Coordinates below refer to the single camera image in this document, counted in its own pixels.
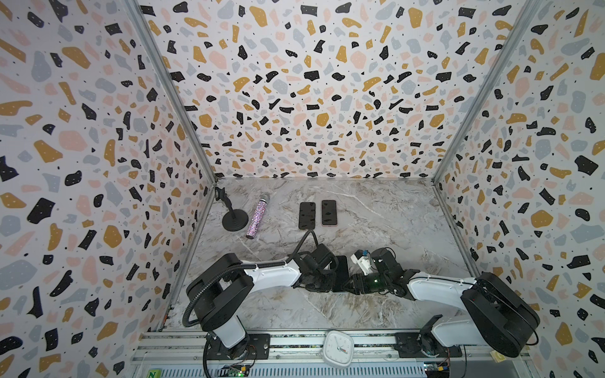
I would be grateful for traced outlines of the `blue smartphone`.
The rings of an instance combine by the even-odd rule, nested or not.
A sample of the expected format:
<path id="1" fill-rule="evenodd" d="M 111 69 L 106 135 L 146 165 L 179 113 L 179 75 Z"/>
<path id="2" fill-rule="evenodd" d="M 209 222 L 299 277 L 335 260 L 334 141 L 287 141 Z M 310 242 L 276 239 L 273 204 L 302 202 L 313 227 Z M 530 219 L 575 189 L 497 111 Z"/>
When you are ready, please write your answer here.
<path id="1" fill-rule="evenodd" d="M 348 268 L 344 266 L 339 266 L 339 268 L 336 270 L 334 284 L 332 285 L 332 291 L 336 293 L 348 292 L 348 281 Z"/>

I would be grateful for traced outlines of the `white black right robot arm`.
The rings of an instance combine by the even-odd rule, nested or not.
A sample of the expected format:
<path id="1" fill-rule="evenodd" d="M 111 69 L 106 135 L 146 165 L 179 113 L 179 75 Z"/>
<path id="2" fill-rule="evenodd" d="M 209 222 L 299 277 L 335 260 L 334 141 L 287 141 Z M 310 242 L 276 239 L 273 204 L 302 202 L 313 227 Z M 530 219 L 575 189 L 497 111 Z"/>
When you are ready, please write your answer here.
<path id="1" fill-rule="evenodd" d="M 525 346 L 539 342 L 540 318 L 536 311 L 512 291 L 497 275 L 453 278 L 431 275 L 418 269 L 404 269 L 389 247 L 372 253 L 357 251 L 353 260 L 367 257 L 362 272 L 338 280 L 342 291 L 353 295 L 391 294 L 411 301 L 437 302 L 455 307 L 450 318 L 432 316 L 411 343 L 414 352 L 433 357 L 449 347 L 489 346 L 510 358 Z"/>

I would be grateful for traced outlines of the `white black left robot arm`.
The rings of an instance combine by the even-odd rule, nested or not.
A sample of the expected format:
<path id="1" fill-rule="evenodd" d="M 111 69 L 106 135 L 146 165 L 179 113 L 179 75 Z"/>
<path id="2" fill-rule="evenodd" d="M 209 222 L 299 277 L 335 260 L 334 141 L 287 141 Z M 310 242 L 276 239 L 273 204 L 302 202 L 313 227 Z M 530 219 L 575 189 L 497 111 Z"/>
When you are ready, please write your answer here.
<path id="1" fill-rule="evenodd" d="M 245 262 L 226 254 L 187 286 L 182 325 L 201 327 L 227 349 L 241 347 L 248 334 L 236 312 L 249 294 L 271 288 L 331 292 L 347 267 L 323 244 L 275 261 Z"/>

